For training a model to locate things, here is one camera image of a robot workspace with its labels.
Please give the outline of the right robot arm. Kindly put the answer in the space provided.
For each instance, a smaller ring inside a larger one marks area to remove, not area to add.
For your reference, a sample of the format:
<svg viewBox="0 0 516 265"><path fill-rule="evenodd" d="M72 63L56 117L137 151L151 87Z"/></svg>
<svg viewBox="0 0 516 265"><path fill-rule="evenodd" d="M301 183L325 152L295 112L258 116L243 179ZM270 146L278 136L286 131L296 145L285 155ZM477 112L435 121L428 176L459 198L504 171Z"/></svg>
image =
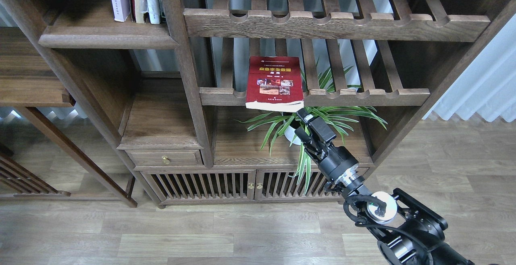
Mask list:
<svg viewBox="0 0 516 265"><path fill-rule="evenodd" d="M371 192L356 173L358 161L345 147L333 144L335 133L306 109L297 112L304 124L295 133L304 150L327 178L325 190L343 197L343 210L356 227L377 240L391 265L471 265L445 242L444 218L400 188L392 194Z"/></svg>

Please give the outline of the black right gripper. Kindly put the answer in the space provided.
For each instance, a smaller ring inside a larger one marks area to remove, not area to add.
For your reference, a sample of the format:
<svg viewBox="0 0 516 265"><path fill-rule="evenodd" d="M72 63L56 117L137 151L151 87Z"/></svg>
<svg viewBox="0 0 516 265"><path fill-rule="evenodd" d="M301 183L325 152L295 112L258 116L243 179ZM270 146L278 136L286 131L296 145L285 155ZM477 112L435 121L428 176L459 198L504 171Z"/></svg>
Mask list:
<svg viewBox="0 0 516 265"><path fill-rule="evenodd" d="M303 150L317 164L323 175L334 184L350 185L358 175L359 162L345 147L332 143L337 135L321 118L313 116L305 108L296 112L306 127L299 127L295 134L301 140Z"/></svg>

